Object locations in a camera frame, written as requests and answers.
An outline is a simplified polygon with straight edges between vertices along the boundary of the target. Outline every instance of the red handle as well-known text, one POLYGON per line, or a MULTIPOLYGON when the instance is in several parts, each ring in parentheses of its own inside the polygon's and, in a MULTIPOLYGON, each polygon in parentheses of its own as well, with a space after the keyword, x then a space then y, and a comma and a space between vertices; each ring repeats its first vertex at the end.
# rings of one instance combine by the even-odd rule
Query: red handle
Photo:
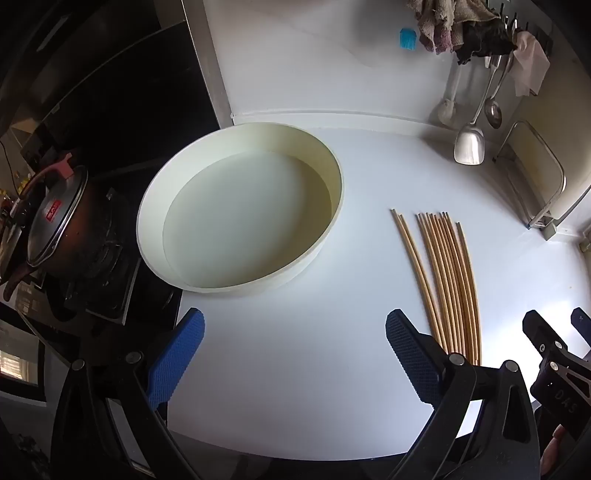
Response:
POLYGON ((27 262, 19 265, 17 269, 12 272, 12 275, 10 275, 10 278, 6 282, 4 293, 2 294, 4 301, 10 301, 10 297, 12 297, 12 294, 17 289, 21 280, 23 280, 27 275, 33 273, 36 269, 37 267, 32 267, 27 262))
POLYGON ((68 179, 72 175, 74 175, 74 170, 72 170, 72 167, 70 167, 70 164, 68 163, 68 160, 70 160, 71 158, 72 154, 67 153, 66 156, 62 158, 59 162, 52 163, 48 167, 45 167, 43 170, 37 173, 37 175, 35 175, 31 180, 29 180, 29 183, 27 183, 19 197, 22 200, 27 198, 27 195, 29 195, 29 192, 33 189, 33 186, 36 185, 39 180, 41 180, 47 173, 51 171, 58 172, 63 179, 68 179))

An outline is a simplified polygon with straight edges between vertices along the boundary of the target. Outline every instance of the cable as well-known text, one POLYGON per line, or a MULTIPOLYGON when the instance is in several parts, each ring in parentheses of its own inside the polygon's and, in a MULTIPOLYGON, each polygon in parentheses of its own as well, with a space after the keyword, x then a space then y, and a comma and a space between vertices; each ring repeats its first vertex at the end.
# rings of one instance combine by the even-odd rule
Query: cable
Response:
POLYGON ((8 154, 6 153, 6 147, 4 146, 4 143, 2 142, 2 140, 0 140, 0 145, 2 145, 2 148, 4 149, 4 156, 6 157, 6 162, 8 163, 8 168, 10 170, 10 178, 12 178, 12 185, 14 186, 14 192, 18 195, 18 188, 17 188, 17 184, 14 182, 14 172, 12 171, 12 165, 10 165, 10 160, 8 159, 8 154))

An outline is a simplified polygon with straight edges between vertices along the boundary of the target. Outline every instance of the metal screw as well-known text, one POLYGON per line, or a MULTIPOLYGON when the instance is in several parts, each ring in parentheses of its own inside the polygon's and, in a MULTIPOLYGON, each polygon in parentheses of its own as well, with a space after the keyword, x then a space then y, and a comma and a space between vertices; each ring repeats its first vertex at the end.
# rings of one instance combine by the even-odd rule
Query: metal screw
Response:
POLYGON ((464 364, 464 357, 462 355, 460 355, 459 353, 452 353, 449 356, 449 361, 451 363, 453 363, 454 365, 460 366, 464 364))
POLYGON ((136 364, 142 359, 142 354, 139 352, 130 352, 125 355, 125 361, 129 364, 136 364))
POLYGON ((507 367, 507 370, 512 372, 517 372, 519 370, 519 365, 517 365, 513 360, 507 360, 505 362, 505 366, 507 367))
POLYGON ((82 368, 84 368, 84 360, 82 360, 82 358, 79 358, 78 360, 74 360, 72 362, 72 370, 82 370, 82 368))

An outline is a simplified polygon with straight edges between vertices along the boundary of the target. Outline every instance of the white round container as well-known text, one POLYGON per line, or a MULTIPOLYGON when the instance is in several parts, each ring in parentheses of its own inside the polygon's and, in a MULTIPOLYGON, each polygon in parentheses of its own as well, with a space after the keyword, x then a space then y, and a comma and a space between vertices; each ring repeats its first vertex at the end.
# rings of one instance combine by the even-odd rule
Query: white round container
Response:
POLYGON ((226 128, 154 177, 139 207, 139 251, 184 290, 261 291, 312 261, 342 200, 339 163, 313 135, 270 123, 226 128))

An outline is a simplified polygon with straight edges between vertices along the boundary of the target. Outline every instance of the blue gripper pad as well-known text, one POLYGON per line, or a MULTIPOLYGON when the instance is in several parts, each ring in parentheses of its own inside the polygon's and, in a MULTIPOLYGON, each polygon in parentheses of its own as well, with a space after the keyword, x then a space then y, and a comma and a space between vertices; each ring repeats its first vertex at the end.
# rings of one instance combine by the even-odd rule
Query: blue gripper pad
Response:
POLYGON ((441 402, 441 370, 438 369, 427 349, 430 348, 434 353, 438 353, 437 349, 443 352, 441 347, 431 336, 419 333, 402 313, 402 310, 398 309, 388 315, 386 338, 408 379, 413 384, 418 397, 422 402, 429 403, 436 408, 441 402))
POLYGON ((189 309, 173 330, 174 336, 148 373, 148 403, 156 410, 170 400, 184 371, 195 355, 205 334, 205 318, 195 308, 189 309))

